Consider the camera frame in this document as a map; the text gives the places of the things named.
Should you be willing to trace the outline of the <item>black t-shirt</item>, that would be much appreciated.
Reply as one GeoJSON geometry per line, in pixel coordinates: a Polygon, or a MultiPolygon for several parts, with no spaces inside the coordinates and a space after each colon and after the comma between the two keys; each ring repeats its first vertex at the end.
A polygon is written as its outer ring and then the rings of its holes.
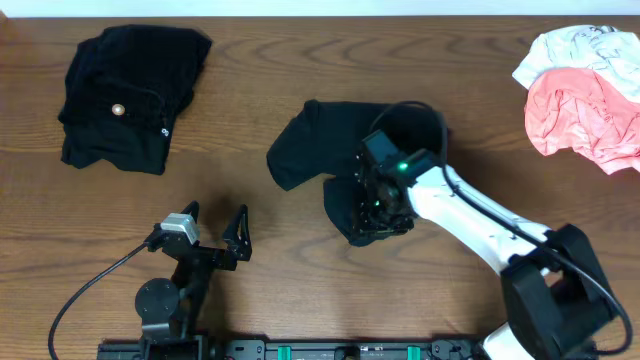
{"type": "Polygon", "coordinates": [[[350,245],[364,247],[394,235],[353,232],[352,212],[362,190],[356,178],[362,140],[381,130],[408,155],[420,149],[437,154],[442,147],[442,120],[442,114],[429,105],[309,100],[270,147],[267,166],[285,191],[328,174],[323,183],[325,212],[350,245]]]}

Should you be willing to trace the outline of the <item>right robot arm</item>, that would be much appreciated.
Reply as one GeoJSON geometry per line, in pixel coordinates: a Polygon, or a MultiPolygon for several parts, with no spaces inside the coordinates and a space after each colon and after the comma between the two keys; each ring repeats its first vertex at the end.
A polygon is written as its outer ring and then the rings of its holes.
{"type": "Polygon", "coordinates": [[[586,234],[517,216],[461,179],[445,154],[361,150],[359,235],[440,226],[499,276],[507,320],[479,344],[485,359],[598,359],[593,336],[616,319],[633,333],[586,234]]]}

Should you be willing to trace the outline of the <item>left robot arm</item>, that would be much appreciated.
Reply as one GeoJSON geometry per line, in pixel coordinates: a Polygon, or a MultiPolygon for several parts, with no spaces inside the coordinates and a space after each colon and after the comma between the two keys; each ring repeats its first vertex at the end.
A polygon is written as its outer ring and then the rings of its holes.
{"type": "Polygon", "coordinates": [[[138,290],[135,309],[141,318],[144,359],[210,359],[209,340],[196,329],[200,310],[217,270],[234,271],[252,255],[248,207],[241,205],[223,232],[224,248],[200,244],[199,203],[169,214],[145,240],[151,252],[177,261],[169,278],[154,278],[138,290]]]}

